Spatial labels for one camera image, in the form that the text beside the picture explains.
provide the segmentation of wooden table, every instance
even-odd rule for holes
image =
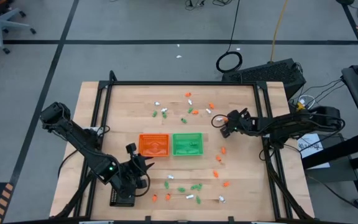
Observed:
[[[97,86],[97,82],[84,82],[81,86],[73,120],[82,127],[88,127],[91,123]],[[184,96],[185,92],[192,93],[193,107],[200,111],[198,115],[187,113],[189,104]],[[289,113],[282,83],[268,83],[268,94],[274,116]],[[251,86],[119,85],[113,86],[111,96],[107,118],[111,131],[105,135],[103,152],[124,162],[129,159],[125,146],[132,142],[138,145],[140,133],[203,133],[204,154],[148,160],[147,162],[155,162],[148,171],[151,187],[146,195],[136,198],[133,208],[110,207],[111,186],[98,181],[91,219],[144,220],[145,216],[150,215],[152,220],[225,221],[228,216],[233,216],[236,221],[274,221],[265,162],[258,158],[262,150],[261,138],[233,133],[224,139],[219,129],[211,126],[214,114],[228,114],[245,107],[251,115],[257,116]],[[155,106],[155,101],[160,102],[161,106]],[[209,102],[215,105],[213,114],[205,111]],[[161,112],[153,118],[153,110],[163,107],[168,108],[167,119],[162,118]],[[187,124],[181,122],[182,117],[187,120]],[[296,147],[295,140],[289,140],[287,144]],[[221,146],[227,149],[227,154],[221,155],[222,164],[215,159],[220,154]],[[73,146],[67,144],[65,156],[73,150]],[[288,148],[281,152],[289,191],[304,210],[314,216],[299,153]],[[77,190],[82,164],[83,156],[77,153],[63,166],[51,215],[57,214]],[[213,170],[219,172],[218,179],[214,177]],[[168,174],[175,179],[168,180],[170,189],[166,190],[164,182]],[[223,187],[225,181],[229,181],[231,185]],[[201,191],[190,190],[192,185],[198,183],[203,184]],[[179,193],[178,187],[186,188],[186,192]],[[280,213],[284,217],[282,195],[278,188],[277,192]],[[172,195],[168,202],[165,201],[167,193]],[[152,201],[153,194],[158,195],[155,203]],[[195,199],[186,199],[187,194],[199,195],[201,205]],[[226,199],[226,203],[218,202],[219,195]],[[85,214],[87,198],[88,193],[85,193],[81,214]]]

